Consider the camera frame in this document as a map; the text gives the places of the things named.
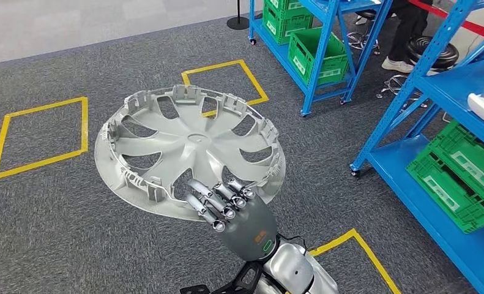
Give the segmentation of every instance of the robot finger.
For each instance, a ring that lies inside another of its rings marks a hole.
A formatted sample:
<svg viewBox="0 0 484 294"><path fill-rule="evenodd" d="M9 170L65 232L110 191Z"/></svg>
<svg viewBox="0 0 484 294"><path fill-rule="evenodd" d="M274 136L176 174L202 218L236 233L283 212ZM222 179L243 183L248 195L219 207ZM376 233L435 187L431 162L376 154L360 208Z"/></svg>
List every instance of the robot finger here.
<svg viewBox="0 0 484 294"><path fill-rule="evenodd" d="M226 219L233 219L235 216L234 210L227 205L215 192L211 191L206 185L197 181L196 179L190 179L188 185L194 190L204 196L205 201L209 202L219 213L221 213Z"/></svg>
<svg viewBox="0 0 484 294"><path fill-rule="evenodd" d="M235 192L239 193L242 191L242 189L245 187L242 183L238 182L237 179L235 178L230 178L227 182L227 185L231 190L234 190Z"/></svg>
<svg viewBox="0 0 484 294"><path fill-rule="evenodd" d="M229 189L222 182L219 182L213 187L213 190L221 195L225 200L231 202L238 208L244 207L247 202L242 197L238 196L233 190Z"/></svg>
<svg viewBox="0 0 484 294"><path fill-rule="evenodd" d="M206 201L209 202L216 210L218 210L226 219L233 219L235 216L234 209L227 205L216 193L206 197Z"/></svg>
<svg viewBox="0 0 484 294"><path fill-rule="evenodd" d="M221 220L219 220L209 208L207 208L205 205L200 202L195 196L193 196L191 193L186 194L186 201L198 212L198 215L203 217L204 220L211 226L213 226L213 229L216 232L223 232L225 230L225 223Z"/></svg>
<svg viewBox="0 0 484 294"><path fill-rule="evenodd" d="M202 196L213 195L213 191L209 190L209 188L206 185L197 181L196 179L190 179L188 181L188 185L192 187L195 191L199 192L200 195Z"/></svg>

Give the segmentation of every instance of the carpet floor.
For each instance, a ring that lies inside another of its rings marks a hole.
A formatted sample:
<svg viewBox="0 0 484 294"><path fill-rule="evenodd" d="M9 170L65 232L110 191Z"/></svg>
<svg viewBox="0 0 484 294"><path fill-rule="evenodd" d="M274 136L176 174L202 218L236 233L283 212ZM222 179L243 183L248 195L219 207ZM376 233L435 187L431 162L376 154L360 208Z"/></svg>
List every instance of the carpet floor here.
<svg viewBox="0 0 484 294"><path fill-rule="evenodd" d="M364 30L351 24L355 16L346 17L349 31ZM280 131L287 174L270 207L282 234L301 234L314 248L355 228L402 293L475 293L376 172L360 179L349 172L391 100L375 95L393 74L380 64L397 21L384 25L382 55L371 55L353 101L315 103L306 118L299 115L303 94L267 47L250 45L246 31L232 31L225 21L0 63L0 128L6 113L79 96L89 101L88 152L0 179L0 293L175 294L232 279L241 262L206 224L149 214L115 196L95 168L94 142L128 95L182 83L184 70L235 59L245 61L269 96L255 108ZM436 21L430 23L434 32ZM258 97L238 66L190 80ZM75 103L13 117L0 171L78 149L80 116ZM442 126L435 119L426 134ZM342 294L391 293L354 239L318 259Z"/></svg>

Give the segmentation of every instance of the hubcap center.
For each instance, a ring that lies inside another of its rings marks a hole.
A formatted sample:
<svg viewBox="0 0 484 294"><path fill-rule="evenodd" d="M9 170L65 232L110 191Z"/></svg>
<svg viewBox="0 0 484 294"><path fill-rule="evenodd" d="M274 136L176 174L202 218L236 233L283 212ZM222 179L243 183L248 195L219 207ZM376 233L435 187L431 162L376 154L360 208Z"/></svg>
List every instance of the hubcap center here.
<svg viewBox="0 0 484 294"><path fill-rule="evenodd" d="M209 138L203 134L191 134L188 136L188 140L196 144L209 143Z"/></svg>

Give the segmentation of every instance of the black stanchion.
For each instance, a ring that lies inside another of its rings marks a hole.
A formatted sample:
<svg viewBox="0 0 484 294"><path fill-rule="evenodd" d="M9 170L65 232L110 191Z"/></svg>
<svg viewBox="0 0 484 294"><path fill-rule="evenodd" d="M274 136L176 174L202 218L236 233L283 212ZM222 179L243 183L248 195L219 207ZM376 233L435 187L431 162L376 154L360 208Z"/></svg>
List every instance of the black stanchion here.
<svg viewBox="0 0 484 294"><path fill-rule="evenodd" d="M242 30L249 27L249 19L240 16L240 0L237 1L238 4L238 16L230 18L227 21L227 26L231 29Z"/></svg>

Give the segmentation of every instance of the green plastic crate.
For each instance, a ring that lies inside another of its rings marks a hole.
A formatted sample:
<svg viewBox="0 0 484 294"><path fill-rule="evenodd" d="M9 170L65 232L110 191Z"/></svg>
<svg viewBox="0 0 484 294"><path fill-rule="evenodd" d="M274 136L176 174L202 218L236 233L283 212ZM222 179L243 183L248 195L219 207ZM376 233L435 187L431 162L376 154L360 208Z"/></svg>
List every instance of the green plastic crate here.
<svg viewBox="0 0 484 294"><path fill-rule="evenodd" d="M428 147L484 198L484 143L452 121Z"/></svg>
<svg viewBox="0 0 484 294"><path fill-rule="evenodd" d="M484 227L484 199L431 149L424 149L406 170L463 232Z"/></svg>
<svg viewBox="0 0 484 294"><path fill-rule="evenodd" d="M263 24L278 45L287 44L294 31L312 27L314 16L308 9L279 11L267 1L263 7Z"/></svg>
<svg viewBox="0 0 484 294"><path fill-rule="evenodd" d="M269 3L277 10L292 10L304 7L299 0L269 0Z"/></svg>
<svg viewBox="0 0 484 294"><path fill-rule="evenodd" d="M288 58L305 85L310 82L320 38L321 28L294 32L291 37ZM340 81L347 69L348 57L343 43L334 33L331 33L319 71L318 83Z"/></svg>

